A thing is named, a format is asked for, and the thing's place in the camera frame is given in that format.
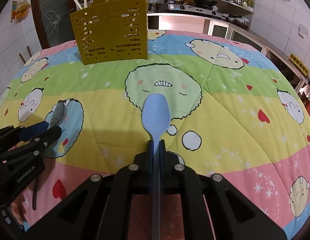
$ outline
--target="blue silicone spoon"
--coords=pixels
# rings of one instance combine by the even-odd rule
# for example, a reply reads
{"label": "blue silicone spoon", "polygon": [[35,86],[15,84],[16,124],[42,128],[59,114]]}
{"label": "blue silicone spoon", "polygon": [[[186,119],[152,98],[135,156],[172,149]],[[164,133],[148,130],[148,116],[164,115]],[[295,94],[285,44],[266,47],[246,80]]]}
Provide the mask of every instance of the blue silicone spoon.
{"label": "blue silicone spoon", "polygon": [[142,124],[154,143],[152,174],[152,240],[160,240],[160,168],[159,140],[170,125],[170,112],[166,97],[150,94],[144,103]]}

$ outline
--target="yellow utensil holder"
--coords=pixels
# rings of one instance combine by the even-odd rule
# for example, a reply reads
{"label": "yellow utensil holder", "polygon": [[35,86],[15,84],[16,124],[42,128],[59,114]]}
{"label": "yellow utensil holder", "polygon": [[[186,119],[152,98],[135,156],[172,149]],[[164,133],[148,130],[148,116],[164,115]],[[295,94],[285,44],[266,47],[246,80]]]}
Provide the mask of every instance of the yellow utensil holder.
{"label": "yellow utensil holder", "polygon": [[84,65],[148,58],[147,0],[110,0],[70,18]]}

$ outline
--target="cartoon print blanket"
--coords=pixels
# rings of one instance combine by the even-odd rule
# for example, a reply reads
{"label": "cartoon print blanket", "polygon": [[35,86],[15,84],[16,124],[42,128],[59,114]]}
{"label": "cartoon print blanket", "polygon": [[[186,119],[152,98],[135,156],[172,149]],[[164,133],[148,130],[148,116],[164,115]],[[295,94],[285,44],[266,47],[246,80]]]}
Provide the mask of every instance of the cartoon print blanket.
{"label": "cartoon print blanket", "polygon": [[[198,174],[221,173],[291,239],[310,214],[310,117],[279,70],[249,45],[197,33],[149,31],[148,60],[83,65],[75,41],[34,55],[0,99],[0,128],[50,122],[37,209],[33,183],[12,203],[25,229],[91,174],[116,173],[146,150],[150,93],[166,96],[168,151]],[[133,200],[130,239],[150,239],[149,199]],[[178,196],[163,199],[162,239],[183,239]]]}

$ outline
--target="cartoon face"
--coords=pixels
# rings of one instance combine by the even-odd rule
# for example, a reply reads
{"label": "cartoon face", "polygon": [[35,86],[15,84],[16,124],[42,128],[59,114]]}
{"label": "cartoon face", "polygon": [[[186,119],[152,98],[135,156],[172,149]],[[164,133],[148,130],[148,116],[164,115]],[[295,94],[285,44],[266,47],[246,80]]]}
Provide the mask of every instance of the cartoon face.
{"label": "cartoon face", "polygon": [[35,88],[30,92],[18,109],[18,120],[24,122],[35,113],[37,107],[42,101],[43,88]]}
{"label": "cartoon face", "polygon": [[289,204],[294,217],[299,217],[306,207],[309,182],[303,176],[296,179],[290,188]]}
{"label": "cartoon face", "polygon": [[245,66],[243,60],[237,57],[229,48],[212,41],[193,40],[186,43],[194,53],[213,65],[230,69],[239,69]]}
{"label": "cartoon face", "polygon": [[161,36],[163,36],[166,31],[163,30],[148,30],[148,39],[153,41]]}
{"label": "cartoon face", "polygon": [[302,124],[304,121],[304,112],[297,100],[287,91],[277,91],[280,102],[288,111],[291,117]]}
{"label": "cartoon face", "polygon": [[2,94],[2,96],[0,97],[0,107],[2,106],[2,104],[3,104],[4,100],[6,99],[10,90],[11,90],[10,87],[6,88],[4,93]]}
{"label": "cartoon face", "polygon": [[28,61],[26,61],[26,63],[23,65],[23,67],[31,64],[34,60],[36,60],[39,57],[39,55],[41,54],[41,52],[42,51],[40,50],[39,52],[36,52],[33,56],[31,56],[31,58]]}
{"label": "cartoon face", "polygon": [[32,77],[39,72],[40,70],[42,70],[44,67],[46,67],[47,65],[49,65],[47,63],[48,58],[44,57],[41,58],[39,61],[36,61],[32,66],[29,67],[29,69],[27,71],[25,71],[21,77],[21,82],[26,82],[28,80],[31,80]]}
{"label": "cartoon face", "polygon": [[[44,152],[45,157],[54,159],[64,156],[74,145],[83,128],[84,121],[84,110],[82,104],[78,100],[68,98],[67,100],[60,100],[58,103],[59,102],[65,105],[64,117],[58,122],[58,126],[62,129],[62,135],[56,142],[47,147]],[[47,114],[45,118],[46,122],[51,123],[56,105],[54,105],[52,111]]]}
{"label": "cartoon face", "polygon": [[138,67],[129,73],[125,85],[130,101],[140,109],[149,94],[165,95],[172,119],[186,117],[202,99],[200,85],[183,71],[168,64]]}

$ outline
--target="stove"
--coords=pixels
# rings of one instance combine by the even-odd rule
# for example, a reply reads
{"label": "stove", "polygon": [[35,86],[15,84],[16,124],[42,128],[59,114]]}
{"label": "stove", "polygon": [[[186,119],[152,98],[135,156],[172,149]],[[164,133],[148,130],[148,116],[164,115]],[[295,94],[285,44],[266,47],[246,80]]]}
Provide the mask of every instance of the stove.
{"label": "stove", "polygon": [[193,5],[179,5],[174,3],[156,3],[156,12],[163,13],[181,13],[181,14],[192,14],[204,17],[216,17],[221,18],[222,15],[219,12],[213,11],[212,7],[200,7]]}

